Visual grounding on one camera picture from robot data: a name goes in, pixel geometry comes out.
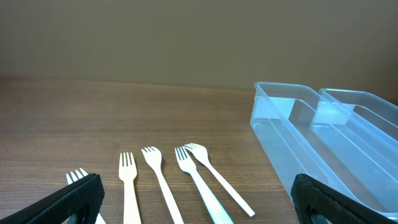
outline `wooden table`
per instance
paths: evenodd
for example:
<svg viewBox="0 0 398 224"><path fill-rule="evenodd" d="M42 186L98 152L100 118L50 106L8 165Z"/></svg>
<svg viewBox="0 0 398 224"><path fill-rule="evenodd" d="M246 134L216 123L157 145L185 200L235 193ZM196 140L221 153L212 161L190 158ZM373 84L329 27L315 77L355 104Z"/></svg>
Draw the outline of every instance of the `wooden table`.
<svg viewBox="0 0 398 224"><path fill-rule="evenodd" d="M206 146L221 175L256 212L248 217L210 171L198 171L235 223L298 223L292 202L249 120L253 91L130 83L0 78L0 218L61 189L65 173L101 175L107 223L123 222L119 153L131 151L143 224L172 223L141 152L162 151L163 172L186 223L212 223L174 148Z"/></svg>

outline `wood grain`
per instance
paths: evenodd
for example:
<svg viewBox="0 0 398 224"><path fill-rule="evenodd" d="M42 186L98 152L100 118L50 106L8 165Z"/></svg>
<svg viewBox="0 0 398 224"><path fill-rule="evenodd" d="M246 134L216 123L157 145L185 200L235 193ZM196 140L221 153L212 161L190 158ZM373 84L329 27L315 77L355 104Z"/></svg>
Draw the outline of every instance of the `wood grain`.
<svg viewBox="0 0 398 224"><path fill-rule="evenodd" d="M131 151L143 223L172 223L141 153L162 151L163 172L185 223L212 223L174 148L206 146L220 174L256 212L248 217L210 171L198 171L235 223L298 223L292 202L253 133L253 91L130 83L0 78L0 218L61 189L65 173L101 175L107 223L123 222L119 153Z"/></svg>

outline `plain background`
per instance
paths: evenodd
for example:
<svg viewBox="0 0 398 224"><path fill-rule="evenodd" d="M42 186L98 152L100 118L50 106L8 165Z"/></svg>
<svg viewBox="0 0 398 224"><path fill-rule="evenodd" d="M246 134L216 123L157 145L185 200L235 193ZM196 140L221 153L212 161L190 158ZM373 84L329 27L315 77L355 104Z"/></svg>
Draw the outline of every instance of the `plain background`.
<svg viewBox="0 0 398 224"><path fill-rule="evenodd" d="M397 0L2 0L0 74L398 98Z"/></svg>

